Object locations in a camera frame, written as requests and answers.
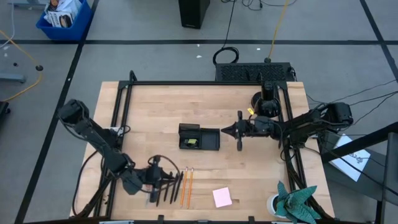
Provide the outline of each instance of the orange pencil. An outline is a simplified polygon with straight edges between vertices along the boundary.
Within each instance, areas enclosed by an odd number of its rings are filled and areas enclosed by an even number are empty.
[[[193,182],[193,167],[192,167],[192,170],[191,170],[191,179],[190,179],[190,182],[189,182],[187,209],[189,208],[189,203],[191,202],[192,182]]]
[[[187,172],[188,172],[188,167],[185,167],[185,177],[184,177],[184,183],[182,184],[182,195],[181,195],[180,208],[182,208],[182,204],[184,203],[185,184],[187,183]]]

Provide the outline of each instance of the pink sticky note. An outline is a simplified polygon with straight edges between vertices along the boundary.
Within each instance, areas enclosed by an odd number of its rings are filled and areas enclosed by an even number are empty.
[[[213,191],[214,201],[216,202],[216,208],[220,208],[227,205],[232,205],[231,196],[227,187]]]

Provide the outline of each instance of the yellow cable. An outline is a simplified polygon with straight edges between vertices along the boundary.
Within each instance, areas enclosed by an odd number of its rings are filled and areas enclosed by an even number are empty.
[[[25,50],[23,50],[20,46],[18,46],[14,41],[12,41],[11,38],[9,38],[7,36],[7,34],[5,34],[2,30],[0,30],[0,34],[2,34],[3,36],[5,36],[5,38],[7,38],[12,44],[14,44],[14,46],[16,46],[18,48],[18,50],[20,50],[21,52],[23,52],[24,54],[26,54],[33,62],[34,65],[39,66],[40,64],[38,63],[38,61],[36,61],[32,56],[30,56],[30,54],[28,54]],[[43,78],[43,73],[41,71],[37,71],[37,73],[39,73],[39,77],[36,80],[35,83],[33,83],[31,86],[28,86],[25,90],[20,91],[19,93],[15,94],[14,96],[5,99],[3,101],[10,101],[13,100],[14,98],[16,98],[17,96],[25,93],[26,91],[30,90],[31,88],[35,87],[37,84],[39,84],[39,82],[42,80]]]
[[[272,39],[271,49],[270,49],[270,51],[269,51],[268,58],[271,58],[272,50],[274,49],[274,42],[275,42],[275,39],[276,39],[276,34],[278,33],[278,29],[279,29],[280,23],[282,22],[282,19],[283,19],[284,16],[285,16],[285,12],[286,12],[287,5],[289,5],[289,0],[286,0],[285,5],[284,5],[284,8],[283,8],[283,10],[282,10],[282,14],[280,15],[278,24],[276,25],[275,33],[274,33],[274,38]]]

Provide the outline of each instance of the wooden tabletop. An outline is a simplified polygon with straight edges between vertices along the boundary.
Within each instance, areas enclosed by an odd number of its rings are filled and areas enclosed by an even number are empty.
[[[99,93],[94,120],[102,127],[109,127],[117,82],[103,82]],[[288,83],[293,116],[308,111],[303,83]],[[254,216],[256,221],[271,221],[277,218],[267,211],[268,197],[277,193],[278,181],[289,188],[285,163],[280,159],[278,142],[271,138],[243,138],[243,150],[236,150],[236,140],[221,133],[219,151],[192,151],[178,148],[178,124],[200,124],[201,128],[224,128],[237,121],[237,110],[247,119],[253,94],[259,86],[162,86],[134,85],[127,125],[131,131],[125,135],[122,151],[129,154],[137,168],[147,165],[150,156],[165,155],[173,160],[180,170],[194,167],[190,208],[186,200],[180,208],[181,189],[175,203],[163,198],[158,207],[146,203],[147,194],[139,192],[128,195],[118,180],[114,198],[112,219],[156,220],[164,215],[165,220],[241,220]],[[281,102],[287,118],[284,102]],[[307,147],[318,150],[316,140],[308,140]],[[94,151],[88,144],[85,159]],[[334,217],[330,194],[320,156],[313,151],[301,150],[307,185],[317,185],[315,199],[323,209]],[[98,188],[100,179],[99,154],[86,165],[76,198],[80,211]],[[171,164],[162,160],[166,172],[175,171]],[[216,208],[212,191],[228,187],[233,204]]]

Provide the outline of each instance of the green plant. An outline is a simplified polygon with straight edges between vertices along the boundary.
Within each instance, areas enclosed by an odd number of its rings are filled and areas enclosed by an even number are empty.
[[[305,221],[310,224],[316,224],[315,219],[321,216],[311,207],[306,206],[304,202],[311,197],[317,186],[308,187],[302,190],[294,190],[287,193],[285,185],[279,181],[278,183],[278,202],[276,215],[288,218],[294,224],[297,220]]]

